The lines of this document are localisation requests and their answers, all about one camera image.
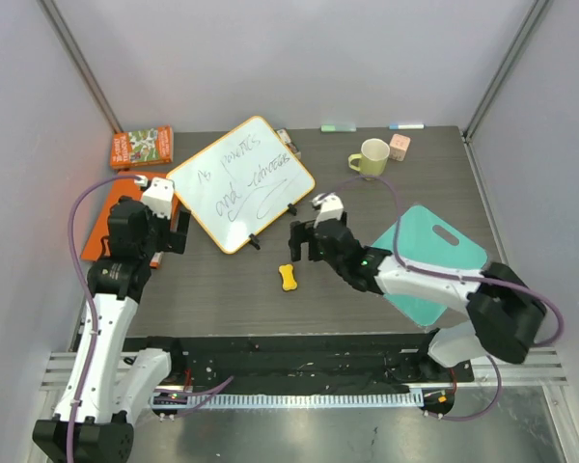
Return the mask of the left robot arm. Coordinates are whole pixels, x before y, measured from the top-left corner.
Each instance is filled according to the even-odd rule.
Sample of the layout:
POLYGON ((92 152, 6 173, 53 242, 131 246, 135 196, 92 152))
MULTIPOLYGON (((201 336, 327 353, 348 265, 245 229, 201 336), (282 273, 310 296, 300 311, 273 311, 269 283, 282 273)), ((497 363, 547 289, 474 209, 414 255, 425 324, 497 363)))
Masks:
POLYGON ((88 272, 86 322, 69 382, 53 416, 33 429, 34 443, 52 462, 125 462, 154 389, 185 375, 179 341, 148 337, 126 375, 117 376, 154 254, 185 248, 185 234, 172 229, 172 209, 172 195, 149 193, 122 196, 110 209, 109 254, 88 272))

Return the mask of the whiteboard with orange frame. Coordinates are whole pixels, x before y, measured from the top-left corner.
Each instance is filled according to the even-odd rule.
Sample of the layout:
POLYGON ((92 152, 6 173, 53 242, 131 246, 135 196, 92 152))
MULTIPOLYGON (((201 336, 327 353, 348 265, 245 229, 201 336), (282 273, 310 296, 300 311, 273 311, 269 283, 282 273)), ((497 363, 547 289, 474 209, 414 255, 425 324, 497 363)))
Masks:
POLYGON ((228 255, 316 186, 314 177, 261 116, 200 150, 167 178, 179 201, 228 255))

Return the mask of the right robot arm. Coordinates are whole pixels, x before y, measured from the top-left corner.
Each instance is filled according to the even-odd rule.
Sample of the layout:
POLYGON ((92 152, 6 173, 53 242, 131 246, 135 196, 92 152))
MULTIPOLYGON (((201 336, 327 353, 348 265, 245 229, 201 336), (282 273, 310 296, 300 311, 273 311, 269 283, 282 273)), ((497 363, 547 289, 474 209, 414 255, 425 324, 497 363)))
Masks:
POLYGON ((444 269, 419 270, 399 263, 389 250, 364 246, 343 220, 294 221, 289 226, 293 261, 308 248, 311 261, 325 261, 361 292, 404 295, 466 313, 467 321, 430 332, 412 365, 419 377, 436 381, 451 368, 484 355, 521 365, 535 344, 546 308, 502 263, 467 275, 445 277, 444 269))

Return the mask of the yellow bone-shaped eraser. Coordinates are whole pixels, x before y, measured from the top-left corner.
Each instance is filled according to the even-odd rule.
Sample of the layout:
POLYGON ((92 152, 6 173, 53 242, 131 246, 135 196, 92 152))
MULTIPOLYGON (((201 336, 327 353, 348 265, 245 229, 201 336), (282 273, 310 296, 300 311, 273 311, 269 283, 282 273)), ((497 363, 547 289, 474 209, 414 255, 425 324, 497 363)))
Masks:
POLYGON ((283 291, 288 292, 298 288, 298 283, 294 277, 294 267, 291 263, 280 265, 278 271, 282 279, 283 291))

